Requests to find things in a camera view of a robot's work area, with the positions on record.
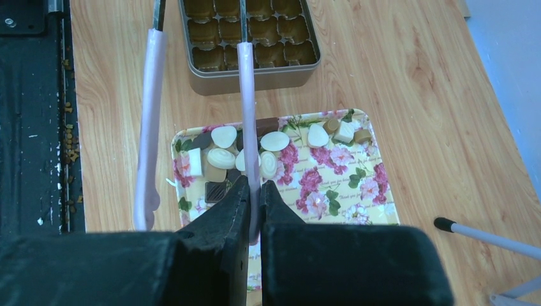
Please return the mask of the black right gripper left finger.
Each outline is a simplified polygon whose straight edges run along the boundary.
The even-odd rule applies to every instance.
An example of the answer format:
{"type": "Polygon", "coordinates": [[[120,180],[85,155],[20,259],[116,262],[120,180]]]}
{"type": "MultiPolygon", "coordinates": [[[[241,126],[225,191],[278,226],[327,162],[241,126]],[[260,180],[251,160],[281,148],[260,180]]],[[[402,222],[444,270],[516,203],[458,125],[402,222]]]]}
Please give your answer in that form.
{"type": "Polygon", "coordinates": [[[1,242],[2,305],[243,305],[248,180],[176,232],[20,236],[1,242]]]}

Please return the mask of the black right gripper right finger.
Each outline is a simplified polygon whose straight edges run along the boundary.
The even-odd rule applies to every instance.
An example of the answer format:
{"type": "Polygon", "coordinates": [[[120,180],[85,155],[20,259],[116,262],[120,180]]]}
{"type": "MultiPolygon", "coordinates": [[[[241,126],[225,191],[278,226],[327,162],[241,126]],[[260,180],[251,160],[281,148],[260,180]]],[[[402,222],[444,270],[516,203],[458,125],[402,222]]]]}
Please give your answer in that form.
{"type": "Polygon", "coordinates": [[[453,305],[430,238],[411,226],[304,222],[260,192],[264,305],[453,305]]]}

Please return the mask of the pink silicone tongs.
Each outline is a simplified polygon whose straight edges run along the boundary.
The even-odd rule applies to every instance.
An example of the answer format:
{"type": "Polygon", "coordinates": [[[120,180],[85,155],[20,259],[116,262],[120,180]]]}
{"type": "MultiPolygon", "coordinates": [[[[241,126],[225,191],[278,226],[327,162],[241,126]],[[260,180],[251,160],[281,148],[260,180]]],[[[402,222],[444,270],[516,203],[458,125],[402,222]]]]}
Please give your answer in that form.
{"type": "MultiPolygon", "coordinates": [[[[153,27],[148,31],[144,65],[142,118],[138,149],[137,183],[133,205],[133,224],[137,231],[154,226],[154,211],[160,197],[156,190],[159,117],[165,70],[167,36],[163,32],[165,1],[154,2],[153,27]]],[[[242,103],[242,132],[246,174],[248,176],[251,217],[249,242],[255,244],[260,232],[259,195],[260,171],[256,135],[255,74],[253,46],[248,41],[248,18],[245,1],[240,1],[241,42],[237,45],[239,84],[242,103]]]]}

